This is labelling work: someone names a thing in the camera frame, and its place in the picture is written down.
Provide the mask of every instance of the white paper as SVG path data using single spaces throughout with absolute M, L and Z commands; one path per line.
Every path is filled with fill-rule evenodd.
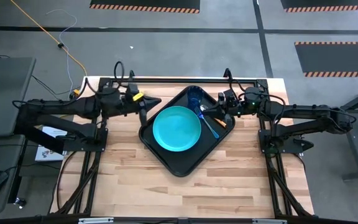
M 42 128 L 42 131 L 52 137 L 65 136 L 67 134 L 66 131 L 47 126 L 44 126 Z M 62 161 L 66 153 L 66 151 L 63 151 L 63 155 L 61 155 L 57 152 L 53 152 L 49 149 L 46 149 L 43 146 L 38 146 L 37 154 L 35 155 L 35 161 Z

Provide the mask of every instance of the yellow cable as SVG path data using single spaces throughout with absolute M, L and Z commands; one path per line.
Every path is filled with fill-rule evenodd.
M 18 8 L 20 9 L 20 11 L 23 12 L 23 14 L 25 14 L 25 16 L 27 16 L 29 19 L 31 19 L 39 28 L 41 28 L 45 33 L 47 33 L 57 44 L 60 44 L 60 42 L 54 38 L 48 31 L 46 31 L 37 21 L 35 21 L 33 18 L 31 18 L 31 16 L 29 16 L 19 5 L 16 4 L 16 2 L 14 2 L 13 0 L 11 0 L 11 2 Z M 73 56 L 71 56 L 70 53 L 68 53 L 68 51 L 64 48 L 64 46 L 62 47 L 62 49 L 68 54 L 68 56 L 70 56 L 71 59 L 73 59 L 84 71 L 85 76 L 88 76 L 88 73 L 86 72 L 86 69 L 84 67 L 83 64 L 81 64 L 81 62 L 79 62 L 77 59 L 75 59 Z

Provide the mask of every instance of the wooden table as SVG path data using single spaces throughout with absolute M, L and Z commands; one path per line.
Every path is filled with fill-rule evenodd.
M 97 89 L 99 77 L 88 79 Z M 283 79 L 267 80 L 270 94 L 288 102 Z M 145 94 L 162 99 L 147 116 L 151 117 L 188 85 L 192 84 L 139 83 L 139 89 Z M 215 98 L 219 92 L 228 89 L 228 84 L 197 85 Z M 84 92 L 84 96 L 92 94 L 89 88 Z M 77 116 L 74 121 L 89 122 Z M 282 119 L 281 123 L 292 124 L 292 119 Z M 109 119 L 108 145 L 101 157 L 92 216 L 273 217 L 266 161 L 260 153 L 257 139 L 260 128 L 256 116 L 236 118 L 233 131 L 187 177 L 175 177 L 164 168 L 140 141 L 139 128 L 138 115 Z M 77 153 L 64 170 L 60 184 L 61 204 L 78 185 L 83 156 L 84 153 Z M 289 189 L 302 206 L 313 213 L 302 163 L 292 154 L 282 156 Z M 87 193 L 88 189 L 85 190 L 81 210 L 85 206 Z M 280 208 L 284 211 L 280 190 L 278 194 Z M 51 212 L 56 209 L 54 202 Z

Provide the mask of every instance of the floor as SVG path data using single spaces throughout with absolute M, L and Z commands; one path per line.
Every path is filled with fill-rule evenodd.
M 358 78 L 305 78 L 294 47 L 295 41 L 358 41 L 358 11 L 286 13 L 280 0 L 201 0 L 199 14 L 95 10 L 90 0 L 16 2 L 47 27 L 74 22 L 62 11 L 46 15 L 54 9 L 76 16 L 75 27 L 84 29 L 63 39 L 89 75 L 112 75 L 117 60 L 138 76 L 220 77 L 229 67 L 235 77 L 284 78 L 290 103 L 341 106 L 358 94 Z M 0 0 L 0 26 L 34 25 L 9 0 Z M 107 29 L 84 32 L 89 27 Z M 0 54 L 35 57 L 34 75 L 55 91 L 70 87 L 66 55 L 43 32 L 0 30 Z M 73 62 L 70 73 L 79 85 L 82 71 Z M 27 98 L 52 96 L 32 81 Z M 345 135 L 306 139 L 315 143 L 304 156 L 315 214 L 358 221 L 358 180 L 341 179 L 356 171 Z M 19 192 L 28 205 L 22 210 L 8 205 L 0 218 L 47 213 L 57 173 L 39 169 Z

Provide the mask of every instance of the teal plate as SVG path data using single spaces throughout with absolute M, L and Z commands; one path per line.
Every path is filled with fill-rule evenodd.
M 154 120 L 153 135 L 164 149 L 182 152 L 194 146 L 201 136 L 197 115 L 183 106 L 171 106 Z

